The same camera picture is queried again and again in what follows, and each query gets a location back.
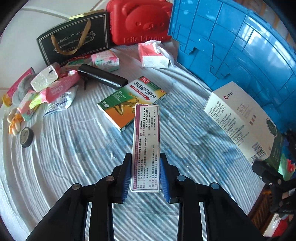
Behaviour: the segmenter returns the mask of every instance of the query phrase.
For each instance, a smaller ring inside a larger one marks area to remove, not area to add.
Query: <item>gold ribbon handle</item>
[[[57,43],[57,40],[56,40],[56,38],[55,38],[55,36],[53,34],[50,36],[50,38],[52,39],[52,44],[56,48],[56,50],[57,50],[58,53],[63,54],[63,55],[72,55],[72,54],[75,54],[77,52],[77,50],[80,49],[80,47],[84,44],[85,38],[86,38],[86,36],[87,36],[90,28],[91,28],[91,21],[88,20],[87,23],[86,23],[86,25],[85,25],[85,27],[84,27],[84,30],[83,30],[83,32],[81,34],[81,37],[80,37],[80,40],[79,40],[79,43],[78,43],[77,48],[76,49],[73,49],[71,51],[65,51],[65,52],[62,51],[59,48],[59,45]]]

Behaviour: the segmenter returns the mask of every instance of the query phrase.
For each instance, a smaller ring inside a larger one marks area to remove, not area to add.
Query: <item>red case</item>
[[[117,45],[168,41],[172,4],[165,0],[110,0],[112,41]]]

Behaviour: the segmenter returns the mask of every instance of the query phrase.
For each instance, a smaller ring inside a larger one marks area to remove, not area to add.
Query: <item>tape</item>
[[[25,127],[22,129],[20,133],[20,144],[22,145],[23,148],[27,148],[28,146],[31,145],[34,137],[34,132],[32,129],[29,127]]]

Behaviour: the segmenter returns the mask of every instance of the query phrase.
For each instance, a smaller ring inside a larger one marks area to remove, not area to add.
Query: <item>black cylinder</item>
[[[101,69],[97,69],[88,64],[82,64],[78,69],[79,75],[107,85],[113,89],[120,89],[128,84],[128,80],[115,74],[111,74]]]

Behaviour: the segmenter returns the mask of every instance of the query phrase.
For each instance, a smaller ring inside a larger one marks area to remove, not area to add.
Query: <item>blue plastic panel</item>
[[[212,90],[236,82],[281,131],[296,131],[296,55],[253,11],[230,0],[175,0],[178,59]]]

